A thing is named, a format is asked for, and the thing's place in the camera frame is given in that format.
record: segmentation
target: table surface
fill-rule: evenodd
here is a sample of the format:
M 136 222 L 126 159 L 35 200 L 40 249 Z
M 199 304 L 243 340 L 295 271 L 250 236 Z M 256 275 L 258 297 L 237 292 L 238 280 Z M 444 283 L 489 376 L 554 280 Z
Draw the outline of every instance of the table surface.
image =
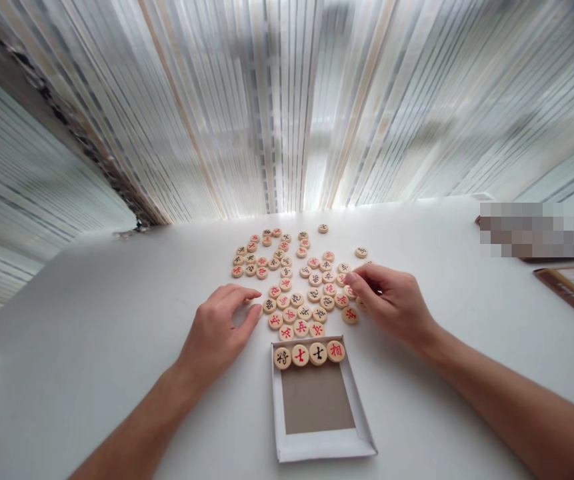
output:
M 0 311 L 0 479 L 70 474 L 176 358 L 197 306 L 233 280 L 235 248 L 265 228 L 308 231 L 312 255 L 332 250 L 336 265 L 362 264 L 353 254 L 362 245 L 370 260 L 412 272 L 440 324 L 574 402 L 573 308 L 531 275 L 536 267 L 482 256 L 478 214 L 463 196 L 79 238 Z M 305 260 L 291 245 L 293 291 L 304 292 Z M 266 294 L 278 275 L 239 282 Z M 267 361 L 277 334 L 265 319 L 181 426 L 157 478 L 529 477 L 434 371 L 368 318 L 346 325 L 337 310 L 327 333 L 345 336 L 380 454 L 279 465 Z

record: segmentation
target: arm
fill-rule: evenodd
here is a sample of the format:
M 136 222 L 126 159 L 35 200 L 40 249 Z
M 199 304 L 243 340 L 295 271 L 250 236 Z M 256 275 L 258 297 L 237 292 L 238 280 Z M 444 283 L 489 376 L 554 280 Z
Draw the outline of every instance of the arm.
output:
M 152 478 L 178 426 L 240 354 L 261 314 L 260 305 L 252 306 L 236 329 L 234 310 L 260 295 L 233 284 L 213 292 L 198 307 L 178 360 L 70 480 Z
M 536 477 L 574 478 L 574 404 L 440 328 L 412 275 L 368 264 L 347 282 L 373 320 L 436 368 Z

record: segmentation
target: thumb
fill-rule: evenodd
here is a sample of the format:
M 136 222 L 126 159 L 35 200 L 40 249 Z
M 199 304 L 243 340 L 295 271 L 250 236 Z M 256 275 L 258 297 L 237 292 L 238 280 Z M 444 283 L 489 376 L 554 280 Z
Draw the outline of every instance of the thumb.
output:
M 371 290 L 369 284 L 357 273 L 349 272 L 345 282 L 351 286 L 353 292 L 358 297 L 362 298 L 368 310 L 375 307 L 378 302 L 382 301 L 382 298 L 380 298 L 376 292 Z
M 247 340 L 249 340 L 249 337 L 253 333 L 253 329 L 258 324 L 258 320 L 260 320 L 260 315 L 262 315 L 262 306 L 259 303 L 256 303 L 249 309 L 247 318 L 235 332 L 236 336 L 239 337 L 243 344 L 246 344 Z

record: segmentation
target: left hand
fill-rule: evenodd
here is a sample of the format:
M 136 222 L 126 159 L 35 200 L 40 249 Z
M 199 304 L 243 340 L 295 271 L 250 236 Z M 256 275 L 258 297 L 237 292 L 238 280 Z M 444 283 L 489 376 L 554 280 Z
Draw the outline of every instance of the left hand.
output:
M 231 318 L 238 306 L 260 295 L 258 290 L 230 283 L 218 287 L 198 307 L 185 345 L 174 365 L 191 379 L 198 392 L 209 388 L 244 349 L 258 324 L 262 306 L 252 306 L 238 328 Z

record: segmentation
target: red chinese character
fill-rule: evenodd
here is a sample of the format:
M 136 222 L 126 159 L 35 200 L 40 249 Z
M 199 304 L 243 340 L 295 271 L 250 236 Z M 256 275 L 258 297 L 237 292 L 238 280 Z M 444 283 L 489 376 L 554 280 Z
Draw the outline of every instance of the red chinese character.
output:
M 339 357 L 340 355 L 342 355 L 342 347 L 340 346 L 339 343 L 334 343 L 331 346 L 331 350 L 329 350 L 329 352 L 334 357 Z

